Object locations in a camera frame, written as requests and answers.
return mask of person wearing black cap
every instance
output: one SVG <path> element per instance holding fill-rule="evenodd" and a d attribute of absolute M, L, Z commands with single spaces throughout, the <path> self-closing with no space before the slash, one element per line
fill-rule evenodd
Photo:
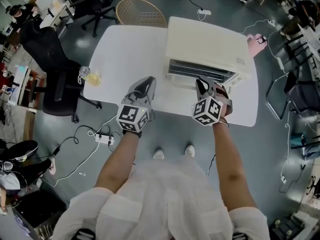
<path fill-rule="evenodd" d="M 5 9 L 5 13 L 8 13 L 14 17 L 16 22 L 12 22 L 11 26 L 17 32 L 20 31 L 22 25 L 32 16 L 34 12 L 37 12 L 38 9 L 34 7 L 32 4 L 25 4 L 25 5 L 14 5 L 8 6 Z"/>

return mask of shoe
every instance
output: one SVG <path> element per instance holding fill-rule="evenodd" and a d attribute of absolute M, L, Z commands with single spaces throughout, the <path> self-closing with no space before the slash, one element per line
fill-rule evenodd
<path fill-rule="evenodd" d="M 154 155 L 153 155 L 153 159 L 155 160 L 163 160 L 165 159 L 165 154 L 161 149 L 158 149 Z"/>
<path fill-rule="evenodd" d="M 195 154 L 196 154 L 195 147 L 192 146 L 192 145 L 187 146 L 186 149 L 185 149 L 184 154 L 188 155 L 188 156 L 192 156 L 193 158 L 195 158 Z"/>
<path fill-rule="evenodd" d="M 50 161 L 51 161 L 51 165 L 49 167 L 49 172 L 51 175 L 55 175 L 56 174 L 56 160 L 53 156 L 49 157 Z"/>
<path fill-rule="evenodd" d="M 2 216 L 7 216 L 7 215 L 8 215 L 8 209 L 5 208 L 5 211 L 3 211 L 2 208 L 0 208 L 0 214 L 1 214 Z"/>

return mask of bottle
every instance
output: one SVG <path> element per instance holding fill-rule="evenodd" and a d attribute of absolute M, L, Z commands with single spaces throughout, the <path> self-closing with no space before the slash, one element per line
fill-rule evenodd
<path fill-rule="evenodd" d="M 97 74 L 92 73 L 88 66 L 82 66 L 80 68 L 78 76 L 79 84 L 81 84 L 81 78 L 93 86 L 98 86 L 100 84 L 100 77 Z"/>

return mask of yellow liquid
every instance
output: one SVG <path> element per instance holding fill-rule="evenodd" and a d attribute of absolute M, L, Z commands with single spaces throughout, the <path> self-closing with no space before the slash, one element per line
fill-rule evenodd
<path fill-rule="evenodd" d="M 98 86 L 100 84 L 100 77 L 94 73 L 91 73 L 86 81 L 93 86 Z"/>

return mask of black wristband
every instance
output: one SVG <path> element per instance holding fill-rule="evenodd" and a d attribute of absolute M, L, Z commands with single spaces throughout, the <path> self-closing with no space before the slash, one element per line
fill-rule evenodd
<path fill-rule="evenodd" d="M 132 133 L 132 134 L 135 134 L 139 137 L 139 139 L 141 138 L 141 135 L 142 135 L 142 131 L 140 132 L 135 132 L 135 131 L 130 131 L 130 130 L 123 130 L 122 131 L 122 134 L 125 135 L 126 133 Z"/>

